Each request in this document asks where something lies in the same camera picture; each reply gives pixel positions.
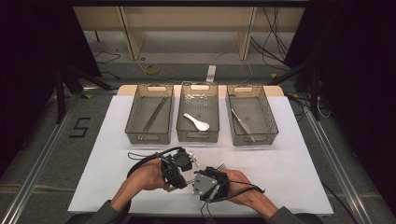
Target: person's right hand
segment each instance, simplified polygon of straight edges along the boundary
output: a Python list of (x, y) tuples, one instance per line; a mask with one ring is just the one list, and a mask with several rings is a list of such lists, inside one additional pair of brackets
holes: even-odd
[[(220, 171), (226, 173), (230, 181), (250, 184), (248, 178), (240, 171), (229, 169), (220, 169)], [(249, 187), (251, 186), (230, 182), (229, 194), (234, 194)], [(229, 199), (229, 201), (251, 207), (262, 215), (265, 220), (268, 220), (277, 211), (277, 207), (263, 193), (255, 189), (248, 190), (245, 193)]]

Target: hand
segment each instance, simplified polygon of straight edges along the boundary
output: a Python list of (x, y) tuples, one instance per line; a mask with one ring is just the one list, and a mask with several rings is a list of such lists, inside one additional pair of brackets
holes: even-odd
[(121, 212), (129, 201), (141, 190), (169, 189), (169, 184), (163, 179), (161, 161), (154, 159), (137, 168), (121, 185), (111, 206)]
[[(228, 169), (220, 169), (220, 171), (226, 173), (230, 181), (250, 184), (248, 178), (240, 171)], [(229, 194), (234, 194), (249, 187), (251, 186), (230, 182)], [(236, 204), (246, 205), (256, 210), (265, 220), (268, 220), (277, 211), (277, 207), (263, 193), (258, 192), (255, 189), (233, 197), (229, 199), (229, 201)]]

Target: spoon bowl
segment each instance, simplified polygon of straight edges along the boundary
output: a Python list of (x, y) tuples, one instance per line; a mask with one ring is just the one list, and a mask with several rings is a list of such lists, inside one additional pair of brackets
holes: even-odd
[(188, 114), (188, 113), (185, 113), (184, 115), (183, 115), (184, 117), (186, 117), (186, 118), (188, 118), (188, 119), (190, 119), (194, 124), (195, 124), (195, 127), (199, 130), (199, 131), (201, 131), (201, 132), (205, 132), (205, 131), (207, 131), (207, 130), (209, 130), (209, 124), (208, 123), (205, 123), (205, 122), (202, 122), (202, 121), (200, 121), (200, 120), (198, 120), (198, 119), (195, 119), (195, 118), (193, 118), (190, 114)]

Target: person's left hand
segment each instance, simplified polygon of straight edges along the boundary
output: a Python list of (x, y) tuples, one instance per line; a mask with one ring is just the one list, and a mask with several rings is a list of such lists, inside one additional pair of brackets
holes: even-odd
[(119, 191), (110, 202), (111, 206), (121, 212), (125, 205), (142, 189), (169, 189), (169, 184), (163, 179), (160, 160), (148, 161), (137, 168), (122, 183)]

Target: table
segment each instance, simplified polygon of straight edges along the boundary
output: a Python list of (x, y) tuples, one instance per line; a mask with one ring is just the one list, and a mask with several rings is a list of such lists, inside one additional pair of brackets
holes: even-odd
[[(93, 146), (92, 154), (77, 190), (68, 208), (72, 213), (96, 212), (105, 200), (111, 199), (135, 164), (127, 153), (148, 155), (170, 147), (192, 150), (200, 163), (244, 172), (253, 184), (266, 189), (266, 195), (277, 205), (287, 206), (293, 213), (313, 213), (327, 216), (332, 207), (320, 184), (318, 174), (309, 156), (287, 97), (279, 87), (264, 88), (276, 119), (279, 134), (271, 146), (234, 147), (226, 115), (226, 86), (219, 86), (220, 131), (219, 141), (209, 143), (179, 143), (176, 121), (180, 86), (175, 86), (175, 102), (171, 143), (168, 146), (131, 145), (124, 133), (133, 102), (135, 86), (123, 86), (114, 96), (105, 120)], [(192, 171), (183, 173), (193, 177)], [(202, 203), (192, 195), (192, 187), (166, 192), (142, 191), (132, 200), (130, 213), (139, 216), (200, 217)], [(245, 207), (229, 202), (210, 204), (214, 217), (255, 217), (257, 214)]]

